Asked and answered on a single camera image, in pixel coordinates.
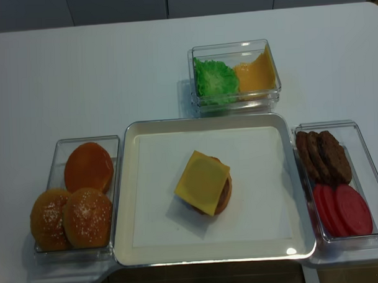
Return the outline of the brown patty middle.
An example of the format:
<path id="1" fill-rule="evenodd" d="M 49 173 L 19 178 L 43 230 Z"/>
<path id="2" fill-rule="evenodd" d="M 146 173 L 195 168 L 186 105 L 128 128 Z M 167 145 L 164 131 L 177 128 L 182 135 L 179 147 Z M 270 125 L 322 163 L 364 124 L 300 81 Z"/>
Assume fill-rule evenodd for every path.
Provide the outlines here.
<path id="1" fill-rule="evenodd" d="M 314 167 L 320 175 L 320 181 L 324 182 L 325 184 L 332 184 L 333 177 L 330 174 L 322 157 L 320 156 L 317 137 L 318 133 L 314 131 L 310 131 L 307 133 L 308 153 L 313 162 Z"/>

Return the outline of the white metal tray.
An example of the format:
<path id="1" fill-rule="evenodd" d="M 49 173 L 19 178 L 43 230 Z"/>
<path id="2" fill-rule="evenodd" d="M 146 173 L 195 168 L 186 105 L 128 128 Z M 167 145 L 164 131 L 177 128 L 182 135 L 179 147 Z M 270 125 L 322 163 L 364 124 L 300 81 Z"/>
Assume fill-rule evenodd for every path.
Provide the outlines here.
<path id="1" fill-rule="evenodd" d="M 145 135 L 180 132 L 208 132 L 239 128 L 274 127 L 282 140 L 286 158 L 284 198 L 291 235 L 270 240 L 224 241 L 182 245 L 136 247 L 133 243 L 138 175 L 138 139 Z M 278 114 L 233 115 L 232 117 L 144 121 L 131 124 L 125 131 L 121 185 L 117 199 L 114 257 L 122 266 L 147 266 L 218 261 L 269 261 L 307 259 L 316 248 L 316 240 L 307 210 L 307 201 L 298 174 L 294 150 L 286 121 Z"/>

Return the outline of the brown patty right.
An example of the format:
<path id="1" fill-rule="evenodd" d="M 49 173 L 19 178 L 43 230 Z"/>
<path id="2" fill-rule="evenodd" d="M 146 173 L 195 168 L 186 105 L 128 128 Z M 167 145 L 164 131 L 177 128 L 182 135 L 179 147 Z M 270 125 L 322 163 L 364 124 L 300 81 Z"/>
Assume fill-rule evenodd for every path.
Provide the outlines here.
<path id="1" fill-rule="evenodd" d="M 353 174 L 344 148 L 327 130 L 319 133 L 317 140 L 320 155 L 334 181 L 338 184 L 349 184 L 353 178 Z"/>

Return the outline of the bottom bun on tray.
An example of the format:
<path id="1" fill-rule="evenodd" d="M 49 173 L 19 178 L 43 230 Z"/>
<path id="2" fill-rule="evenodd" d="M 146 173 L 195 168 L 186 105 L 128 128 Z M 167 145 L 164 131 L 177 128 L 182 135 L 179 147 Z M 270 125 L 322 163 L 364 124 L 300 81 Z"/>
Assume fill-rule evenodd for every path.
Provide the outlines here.
<path id="1" fill-rule="evenodd" d="M 218 158 L 209 156 L 210 158 L 214 159 L 217 162 L 222 163 Z M 228 173 L 227 180 L 225 182 L 225 185 L 223 186 L 223 189 L 220 194 L 220 198 L 217 204 L 217 207 L 215 209 L 214 216 L 219 215 L 223 212 L 223 210 L 227 207 L 230 197 L 232 195 L 232 177 L 230 173 Z M 195 210 L 197 213 L 201 215 L 207 215 L 207 213 L 203 212 L 201 209 L 198 209 L 192 205 L 190 205 L 192 210 Z"/>

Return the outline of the clear bun container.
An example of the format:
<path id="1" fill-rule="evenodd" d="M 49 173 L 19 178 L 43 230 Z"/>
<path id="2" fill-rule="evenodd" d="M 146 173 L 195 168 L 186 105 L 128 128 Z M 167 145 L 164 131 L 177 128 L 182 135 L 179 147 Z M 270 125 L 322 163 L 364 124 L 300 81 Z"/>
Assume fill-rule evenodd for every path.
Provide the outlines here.
<path id="1" fill-rule="evenodd" d="M 47 189 L 37 197 L 30 213 L 39 261 L 111 256 L 120 165 L 117 135 L 56 143 Z"/>

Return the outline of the sesame bun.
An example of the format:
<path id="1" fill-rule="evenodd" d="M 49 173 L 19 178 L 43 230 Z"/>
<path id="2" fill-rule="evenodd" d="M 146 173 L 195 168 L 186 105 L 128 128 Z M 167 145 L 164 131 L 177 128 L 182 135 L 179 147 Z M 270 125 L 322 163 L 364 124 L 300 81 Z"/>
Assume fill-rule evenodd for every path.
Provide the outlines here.
<path id="1" fill-rule="evenodd" d="M 74 248 L 107 246 L 111 222 L 112 202 L 94 188 L 78 189 L 63 208 L 63 228 Z"/>
<path id="2" fill-rule="evenodd" d="M 30 213 L 30 232 L 42 251 L 71 248 L 63 228 L 63 207 L 70 196 L 68 191 L 56 188 L 37 197 Z"/>

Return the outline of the brown patty left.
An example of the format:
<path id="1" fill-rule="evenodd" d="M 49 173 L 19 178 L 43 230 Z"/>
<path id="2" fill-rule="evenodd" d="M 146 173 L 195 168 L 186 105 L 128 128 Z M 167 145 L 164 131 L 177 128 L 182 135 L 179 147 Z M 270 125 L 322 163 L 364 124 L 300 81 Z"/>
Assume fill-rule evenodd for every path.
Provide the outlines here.
<path id="1" fill-rule="evenodd" d="M 302 160 L 308 176 L 315 182 L 320 182 L 321 177 L 316 167 L 314 166 L 308 152 L 307 133 L 297 132 L 295 139 L 298 154 L 300 156 L 300 159 Z"/>

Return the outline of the red tomato slice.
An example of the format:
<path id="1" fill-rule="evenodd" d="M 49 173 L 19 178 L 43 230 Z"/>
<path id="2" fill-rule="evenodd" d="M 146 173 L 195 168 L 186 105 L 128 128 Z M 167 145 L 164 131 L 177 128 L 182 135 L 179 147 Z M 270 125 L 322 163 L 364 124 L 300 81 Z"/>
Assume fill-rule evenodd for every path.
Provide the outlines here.
<path id="1" fill-rule="evenodd" d="M 321 185 L 321 199 L 323 201 L 323 208 L 329 223 L 329 233 L 332 237 L 349 236 L 350 232 L 345 227 L 343 221 L 340 219 L 338 210 L 335 206 L 335 192 L 329 185 Z"/>
<path id="2" fill-rule="evenodd" d="M 335 206 L 351 235 L 372 234 L 374 227 L 370 209 L 363 197 L 351 186 L 341 184 L 336 188 Z"/>
<path id="3" fill-rule="evenodd" d="M 318 214 L 323 226 L 326 228 L 327 232 L 331 236 L 336 236 L 335 229 L 331 225 L 330 216 L 328 212 L 325 210 L 326 205 L 325 201 L 323 200 L 323 192 L 322 192 L 323 185 L 316 184 L 313 188 L 313 198 L 315 201 L 316 208 L 318 210 Z"/>

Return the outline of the yellow cheese slice on burger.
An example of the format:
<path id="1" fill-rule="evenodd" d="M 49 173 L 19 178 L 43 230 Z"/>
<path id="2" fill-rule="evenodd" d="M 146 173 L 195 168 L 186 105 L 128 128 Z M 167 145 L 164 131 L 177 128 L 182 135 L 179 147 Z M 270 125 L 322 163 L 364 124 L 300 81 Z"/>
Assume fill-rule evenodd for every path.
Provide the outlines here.
<path id="1" fill-rule="evenodd" d="M 174 193 L 183 201 L 214 216 L 230 167 L 194 151 Z"/>

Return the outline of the red tomato slice left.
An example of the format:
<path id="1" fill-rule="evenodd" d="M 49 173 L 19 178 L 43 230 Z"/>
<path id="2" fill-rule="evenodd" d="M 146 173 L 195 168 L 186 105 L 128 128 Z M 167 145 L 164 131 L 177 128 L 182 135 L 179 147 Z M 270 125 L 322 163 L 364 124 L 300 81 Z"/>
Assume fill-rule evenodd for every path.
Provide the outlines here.
<path id="1" fill-rule="evenodd" d="M 327 232 L 331 236 L 336 236 L 335 229 L 331 225 L 330 216 L 328 212 L 325 210 L 326 205 L 325 201 L 323 200 L 323 192 L 322 192 L 323 185 L 316 184 L 313 188 L 313 198 L 315 201 L 316 208 L 318 210 L 318 214 L 323 226 L 326 228 Z"/>

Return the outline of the yellow cheese slices in container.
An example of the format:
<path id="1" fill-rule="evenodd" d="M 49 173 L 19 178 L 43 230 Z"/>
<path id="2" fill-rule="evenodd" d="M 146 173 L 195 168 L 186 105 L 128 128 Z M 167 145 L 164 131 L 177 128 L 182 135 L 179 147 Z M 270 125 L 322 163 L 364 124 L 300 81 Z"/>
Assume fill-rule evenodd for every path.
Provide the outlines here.
<path id="1" fill-rule="evenodd" d="M 239 92 L 241 96 L 239 101 L 250 101 L 255 98 L 262 98 L 264 95 L 248 95 L 250 92 L 268 91 L 277 88 L 276 74 L 272 65 L 271 56 L 268 46 L 252 62 L 240 63 L 233 67 L 238 80 Z"/>

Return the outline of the clear lettuce cheese container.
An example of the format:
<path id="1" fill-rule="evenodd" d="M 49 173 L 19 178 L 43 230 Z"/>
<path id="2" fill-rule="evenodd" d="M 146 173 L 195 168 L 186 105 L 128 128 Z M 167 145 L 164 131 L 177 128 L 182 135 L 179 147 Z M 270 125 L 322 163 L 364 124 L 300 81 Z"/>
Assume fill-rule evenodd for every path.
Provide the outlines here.
<path id="1" fill-rule="evenodd" d="M 197 93 L 196 88 L 196 71 L 194 66 L 194 59 L 201 61 L 222 61 L 231 69 L 240 63 L 250 63 L 257 59 L 257 57 L 268 46 L 271 56 L 272 65 L 276 74 L 276 87 L 268 91 L 250 92 L 248 95 L 264 95 L 262 98 L 255 98 L 250 101 L 239 101 L 238 99 L 244 94 L 237 94 L 236 102 L 224 105 L 209 105 L 203 106 Z M 244 42 L 221 43 L 215 45 L 196 46 L 188 51 L 189 76 L 192 105 L 195 109 L 203 114 L 215 113 L 218 111 L 227 110 L 242 110 L 253 109 L 260 107 L 272 107 L 278 100 L 281 93 L 281 81 L 274 63 L 272 51 L 269 42 L 266 39 L 249 40 Z"/>

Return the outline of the clear patty tomato container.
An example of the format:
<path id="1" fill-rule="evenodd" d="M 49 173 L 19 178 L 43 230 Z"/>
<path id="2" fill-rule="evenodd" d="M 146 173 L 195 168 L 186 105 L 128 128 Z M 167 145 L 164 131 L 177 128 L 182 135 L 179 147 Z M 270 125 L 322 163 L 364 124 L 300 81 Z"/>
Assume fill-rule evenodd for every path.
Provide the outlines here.
<path id="1" fill-rule="evenodd" d="M 300 124 L 292 145 L 320 250 L 378 248 L 378 173 L 358 125 Z"/>

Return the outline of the red tomato slice right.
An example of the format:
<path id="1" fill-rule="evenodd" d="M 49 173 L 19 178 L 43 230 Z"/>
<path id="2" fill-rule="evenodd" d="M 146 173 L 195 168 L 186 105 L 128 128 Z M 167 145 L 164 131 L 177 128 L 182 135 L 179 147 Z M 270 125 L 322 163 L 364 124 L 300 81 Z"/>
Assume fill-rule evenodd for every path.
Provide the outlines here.
<path id="1" fill-rule="evenodd" d="M 363 197 L 351 186 L 341 184 L 336 188 L 335 206 L 351 235 L 372 234 L 374 227 L 370 209 Z"/>

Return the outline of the white paper sheet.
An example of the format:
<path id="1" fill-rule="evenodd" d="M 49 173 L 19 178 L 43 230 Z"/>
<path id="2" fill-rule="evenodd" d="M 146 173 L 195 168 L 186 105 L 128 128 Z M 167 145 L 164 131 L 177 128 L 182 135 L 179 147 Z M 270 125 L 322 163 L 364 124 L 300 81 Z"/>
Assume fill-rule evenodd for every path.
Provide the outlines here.
<path id="1" fill-rule="evenodd" d="M 270 240 L 291 235 L 284 198 L 286 157 L 274 127 L 144 135 L 138 139 L 136 247 Z M 215 217 L 174 189 L 193 152 L 230 168 L 232 196 Z"/>

